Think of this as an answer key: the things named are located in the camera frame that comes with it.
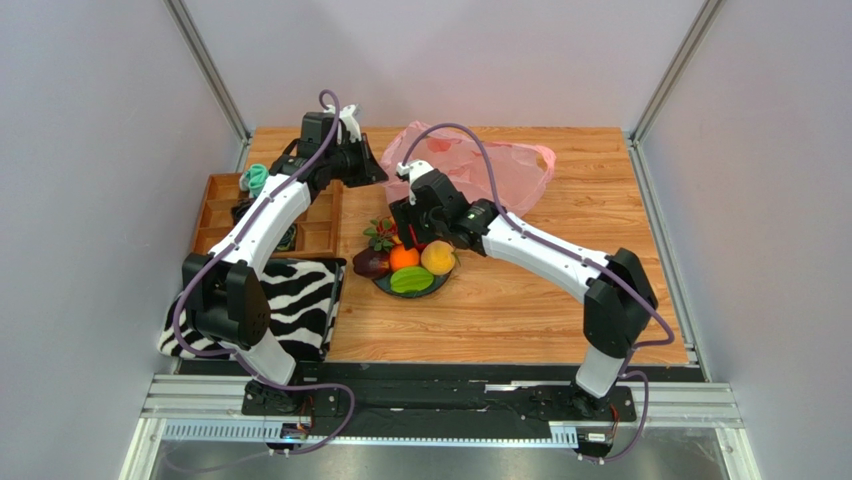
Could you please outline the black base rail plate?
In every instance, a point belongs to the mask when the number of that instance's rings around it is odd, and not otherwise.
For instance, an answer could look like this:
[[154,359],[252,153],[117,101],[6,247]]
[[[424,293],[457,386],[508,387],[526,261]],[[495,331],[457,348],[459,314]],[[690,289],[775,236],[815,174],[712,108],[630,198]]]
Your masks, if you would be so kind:
[[326,434],[342,421],[347,436],[543,439],[552,422],[589,422],[609,431],[639,417],[632,392],[615,387],[594,400],[573,384],[574,365],[312,363],[297,368],[307,392],[244,387],[241,411],[296,416]]

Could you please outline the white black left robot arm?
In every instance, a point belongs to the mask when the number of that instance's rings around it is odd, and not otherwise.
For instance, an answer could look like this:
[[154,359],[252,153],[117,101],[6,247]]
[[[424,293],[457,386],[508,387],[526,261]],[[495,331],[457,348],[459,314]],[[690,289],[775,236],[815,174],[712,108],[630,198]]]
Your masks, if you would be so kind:
[[271,165],[263,189],[236,226],[205,255],[183,262],[174,318],[223,345],[254,376],[287,386],[297,362],[275,339],[260,275],[280,240],[334,180],[349,188],[387,180],[362,132],[357,104],[304,115],[301,133]]

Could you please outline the zebra pattern cloth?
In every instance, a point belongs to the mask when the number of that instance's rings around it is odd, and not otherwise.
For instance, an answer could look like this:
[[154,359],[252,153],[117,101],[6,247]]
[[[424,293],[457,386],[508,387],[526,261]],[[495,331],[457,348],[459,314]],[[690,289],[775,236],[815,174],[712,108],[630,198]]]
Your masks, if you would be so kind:
[[298,361],[322,362],[330,351],[347,261],[272,259],[260,283],[271,309],[270,329]]

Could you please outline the dark round plate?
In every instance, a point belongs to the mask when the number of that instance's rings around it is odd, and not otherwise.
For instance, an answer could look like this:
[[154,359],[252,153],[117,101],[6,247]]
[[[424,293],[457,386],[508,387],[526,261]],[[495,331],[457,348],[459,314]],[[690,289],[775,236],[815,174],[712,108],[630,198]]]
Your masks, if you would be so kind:
[[385,271],[372,280],[383,293],[403,299],[421,298],[442,288],[460,261],[456,248],[442,240],[418,243],[412,248],[395,235],[385,255]]

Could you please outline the red berry sprig with leaves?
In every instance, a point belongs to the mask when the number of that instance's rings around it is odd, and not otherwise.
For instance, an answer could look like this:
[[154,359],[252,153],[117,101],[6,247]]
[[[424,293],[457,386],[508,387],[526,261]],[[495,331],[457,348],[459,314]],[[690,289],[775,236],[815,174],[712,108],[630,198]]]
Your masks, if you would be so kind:
[[368,246],[374,251],[389,252],[401,244],[395,220],[391,216],[372,219],[362,234],[368,238]]

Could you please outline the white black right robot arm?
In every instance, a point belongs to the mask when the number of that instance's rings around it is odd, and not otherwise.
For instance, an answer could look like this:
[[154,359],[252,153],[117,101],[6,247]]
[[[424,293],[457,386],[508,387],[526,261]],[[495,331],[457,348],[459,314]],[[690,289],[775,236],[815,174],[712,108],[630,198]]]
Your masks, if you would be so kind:
[[586,249],[501,212],[492,200],[470,201],[426,162],[400,165],[396,175],[408,192],[390,211],[405,246],[444,241],[506,261],[582,304],[589,347],[575,384],[588,397],[607,396],[658,306],[638,256],[624,248],[614,254]]

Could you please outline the dark purple fruit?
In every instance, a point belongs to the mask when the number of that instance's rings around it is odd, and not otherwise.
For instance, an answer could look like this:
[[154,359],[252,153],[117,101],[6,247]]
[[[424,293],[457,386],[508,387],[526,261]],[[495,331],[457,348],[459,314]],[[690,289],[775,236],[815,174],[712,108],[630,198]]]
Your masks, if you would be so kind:
[[366,248],[353,257],[352,266],[356,275],[370,280],[380,279],[391,272],[390,254]]

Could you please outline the yellow peach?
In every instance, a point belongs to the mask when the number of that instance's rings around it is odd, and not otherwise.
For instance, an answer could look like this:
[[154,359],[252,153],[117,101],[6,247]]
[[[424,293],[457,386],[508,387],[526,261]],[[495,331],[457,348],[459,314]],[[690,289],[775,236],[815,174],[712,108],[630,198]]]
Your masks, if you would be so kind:
[[420,265],[435,276],[449,274],[456,264],[455,248],[444,241],[431,242],[420,253]]

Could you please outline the teal rolled sock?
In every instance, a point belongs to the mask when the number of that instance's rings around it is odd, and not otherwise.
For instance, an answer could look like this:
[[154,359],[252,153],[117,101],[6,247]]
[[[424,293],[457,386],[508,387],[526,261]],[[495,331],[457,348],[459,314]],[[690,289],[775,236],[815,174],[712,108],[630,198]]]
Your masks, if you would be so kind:
[[246,192],[249,198],[256,198],[263,190],[269,178],[269,169],[262,164],[250,165],[239,179],[239,188]]

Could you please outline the orange fruit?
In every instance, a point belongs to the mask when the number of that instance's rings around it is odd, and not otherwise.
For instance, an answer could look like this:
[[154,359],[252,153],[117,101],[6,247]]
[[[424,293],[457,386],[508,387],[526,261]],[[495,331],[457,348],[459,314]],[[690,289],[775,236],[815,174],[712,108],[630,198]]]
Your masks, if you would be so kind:
[[389,252],[389,265],[392,272],[420,265],[420,252],[416,248],[407,249],[396,245]]

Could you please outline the wooden compartment tray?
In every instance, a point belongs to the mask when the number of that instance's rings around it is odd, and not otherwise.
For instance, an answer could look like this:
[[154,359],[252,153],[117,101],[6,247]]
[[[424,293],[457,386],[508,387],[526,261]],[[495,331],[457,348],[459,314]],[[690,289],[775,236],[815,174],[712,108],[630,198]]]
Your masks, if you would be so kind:
[[[238,173],[213,174],[208,178],[200,214],[190,245],[193,253],[205,254],[221,241],[235,222],[232,208],[248,194],[239,188]],[[291,249],[275,250],[272,257],[294,259],[337,256],[342,213],[343,184],[334,180],[294,222]]]

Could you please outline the black rolled sock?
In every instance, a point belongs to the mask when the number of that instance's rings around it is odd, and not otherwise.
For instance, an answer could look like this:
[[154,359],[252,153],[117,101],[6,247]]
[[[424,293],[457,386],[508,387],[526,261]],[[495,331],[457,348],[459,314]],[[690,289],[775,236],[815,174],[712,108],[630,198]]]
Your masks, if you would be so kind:
[[232,224],[234,226],[236,226],[241,221],[241,219],[248,213],[254,202],[254,198],[242,198],[238,199],[237,202],[231,207],[230,215],[232,219]]

